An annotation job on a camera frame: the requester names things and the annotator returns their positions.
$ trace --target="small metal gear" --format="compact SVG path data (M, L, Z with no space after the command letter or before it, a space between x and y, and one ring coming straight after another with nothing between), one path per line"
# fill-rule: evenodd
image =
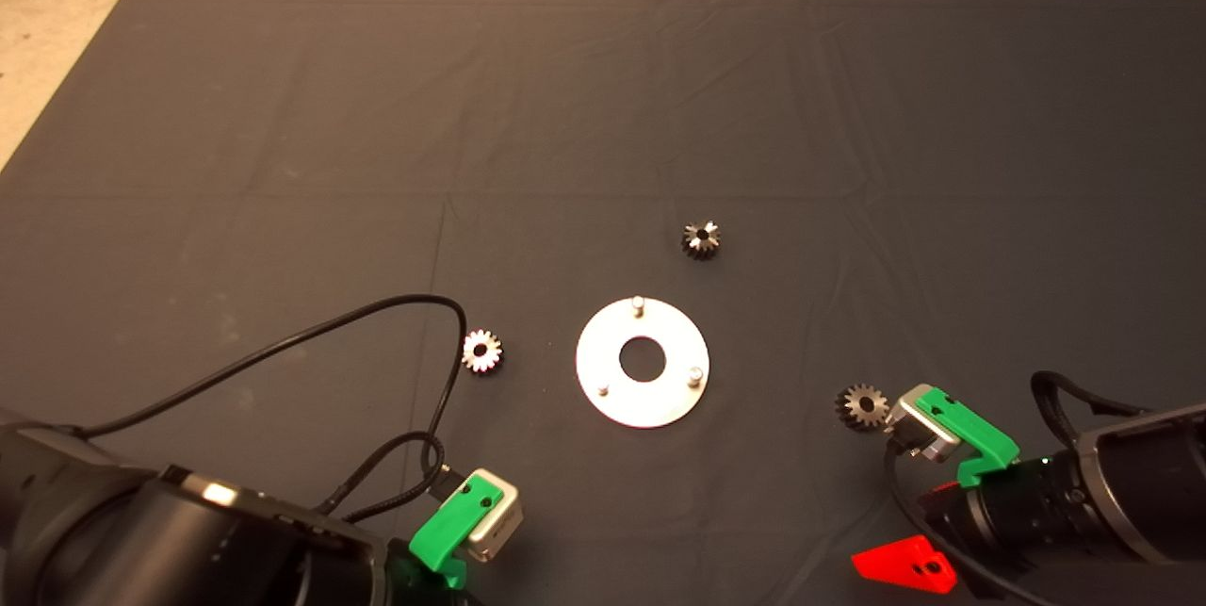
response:
M478 328L464 336L461 362L474 374L485 375L503 362L503 340L490 331Z
M853 385L837 395L837 414L845 426L860 432L884 426L888 397L871 385Z
M683 227L683 252L695 260L708 260L720 250L720 227L712 220Z

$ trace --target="center hole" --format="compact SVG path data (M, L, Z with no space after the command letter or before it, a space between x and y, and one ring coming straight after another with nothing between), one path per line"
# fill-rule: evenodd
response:
M666 352L649 338L632 338L620 350L620 366L630 378L648 383L666 369Z

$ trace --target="metal disc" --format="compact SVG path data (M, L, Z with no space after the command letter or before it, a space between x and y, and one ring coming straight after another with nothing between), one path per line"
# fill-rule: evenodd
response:
M656 342L662 373L638 383L624 372L620 350L634 338ZM578 338L578 381L601 413L630 427L660 427L686 415L708 388L708 345L674 307L645 297L599 309Z

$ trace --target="green 3d-printed part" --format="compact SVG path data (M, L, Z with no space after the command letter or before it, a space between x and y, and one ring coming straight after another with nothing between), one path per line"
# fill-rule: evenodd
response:
M499 486L478 474L469 477L410 538L410 554L444 576L450 589L464 588L466 565L452 557L452 550L464 542L500 499L503 491Z
M917 400L917 407L935 418L939 425L977 450L977 455L959 464L959 485L979 485L980 476L1007 468L1021 449L1005 432L994 427L973 409L947 396L941 389L932 389Z

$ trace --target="dark gray cloth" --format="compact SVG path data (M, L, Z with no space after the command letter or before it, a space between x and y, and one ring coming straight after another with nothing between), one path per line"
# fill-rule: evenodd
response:
M933 602L850 566L911 530L833 397L933 383L1038 456L1032 371L1206 396L1202 48L1206 0L121 0L0 175L2 401L104 420L434 291L508 355L440 432L523 491L470 576L487 604ZM678 232L706 218L696 263ZM582 325L633 293L712 352L660 430L575 379ZM104 443L316 502L427 424L457 343L390 313ZM1028 579L1101 606L1200 583Z

